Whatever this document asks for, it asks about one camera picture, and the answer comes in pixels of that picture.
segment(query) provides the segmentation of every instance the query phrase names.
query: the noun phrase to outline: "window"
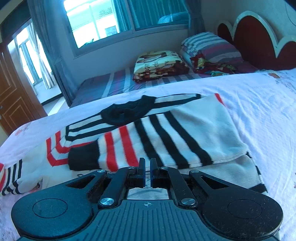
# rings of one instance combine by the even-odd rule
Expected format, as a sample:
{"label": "window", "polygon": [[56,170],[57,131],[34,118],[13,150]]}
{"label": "window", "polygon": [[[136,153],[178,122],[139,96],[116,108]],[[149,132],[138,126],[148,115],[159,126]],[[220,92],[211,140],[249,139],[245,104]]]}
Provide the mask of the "window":
{"label": "window", "polygon": [[75,40],[70,42],[78,50],[75,55],[90,49],[93,42],[102,47],[156,32],[155,27],[161,27],[158,31],[187,28],[189,19],[183,0],[64,0],[63,8],[73,33],[69,37]]}
{"label": "window", "polygon": [[[32,46],[31,41],[29,40],[29,33],[26,28],[23,29],[17,35],[17,44],[19,46],[22,66],[29,80],[33,85],[40,83],[42,81],[42,72],[40,68],[39,58]],[[50,68],[50,65],[48,63],[48,60],[46,58],[46,55],[44,53],[44,50],[42,48],[42,45],[39,39],[38,39],[38,45],[40,47],[40,57],[44,62],[48,71],[51,73],[52,70]]]}

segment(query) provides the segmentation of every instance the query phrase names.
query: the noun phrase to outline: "wooden door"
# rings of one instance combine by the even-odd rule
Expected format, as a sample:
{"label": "wooden door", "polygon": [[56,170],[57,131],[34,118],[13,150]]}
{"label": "wooden door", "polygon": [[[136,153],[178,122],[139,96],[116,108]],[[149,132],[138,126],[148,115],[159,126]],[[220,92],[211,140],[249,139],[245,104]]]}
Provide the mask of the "wooden door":
{"label": "wooden door", "polygon": [[0,123],[10,135],[21,125],[47,116],[21,66],[14,41],[0,43]]}

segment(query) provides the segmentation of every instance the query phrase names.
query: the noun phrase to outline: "floor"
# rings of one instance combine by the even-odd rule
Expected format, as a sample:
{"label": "floor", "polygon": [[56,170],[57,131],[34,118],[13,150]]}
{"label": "floor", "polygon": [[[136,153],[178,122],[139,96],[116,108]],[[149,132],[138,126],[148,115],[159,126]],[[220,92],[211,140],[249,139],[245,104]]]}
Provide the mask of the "floor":
{"label": "floor", "polygon": [[69,106],[67,105],[65,98],[61,97],[44,105],[43,108],[47,115],[53,115],[58,113],[59,111],[69,109]]}
{"label": "floor", "polygon": [[37,98],[41,104],[61,94],[61,90],[59,89],[58,85],[55,85],[53,88],[47,90],[43,82],[34,85],[34,89],[37,93]]}

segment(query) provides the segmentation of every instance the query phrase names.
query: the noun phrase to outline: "crosshair symbol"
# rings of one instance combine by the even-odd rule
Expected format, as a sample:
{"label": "crosshair symbol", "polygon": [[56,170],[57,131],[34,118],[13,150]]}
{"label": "crosshair symbol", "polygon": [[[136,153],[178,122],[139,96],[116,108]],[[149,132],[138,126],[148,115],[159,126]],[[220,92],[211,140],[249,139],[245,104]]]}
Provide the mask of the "crosshair symbol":
{"label": "crosshair symbol", "polygon": [[150,203],[150,202],[146,202],[146,203],[144,203],[144,205],[145,205],[146,207],[150,207],[150,206],[152,205],[152,203]]}

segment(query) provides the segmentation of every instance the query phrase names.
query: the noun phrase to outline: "window sill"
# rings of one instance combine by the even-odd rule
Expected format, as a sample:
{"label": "window sill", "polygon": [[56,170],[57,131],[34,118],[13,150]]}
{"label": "window sill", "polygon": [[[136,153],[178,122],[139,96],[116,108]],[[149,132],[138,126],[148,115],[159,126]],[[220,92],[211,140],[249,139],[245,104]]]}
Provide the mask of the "window sill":
{"label": "window sill", "polygon": [[88,45],[82,46],[80,48],[77,48],[77,45],[74,41],[70,41],[72,45],[73,55],[74,59],[81,57],[87,53],[90,53],[92,51],[95,51],[97,49],[106,47],[108,45],[112,45],[114,43],[121,42],[123,40],[132,39],[139,36],[144,36],[148,34],[154,34],[154,33],[160,33],[165,31],[173,31],[173,30],[181,30],[181,29],[188,29],[187,23],[182,24],[171,24],[171,25],[164,25],[164,26],[157,26],[152,28],[146,28],[142,30],[138,30],[133,32],[132,30],[121,32],[100,40],[97,40],[96,42],[90,43]]}

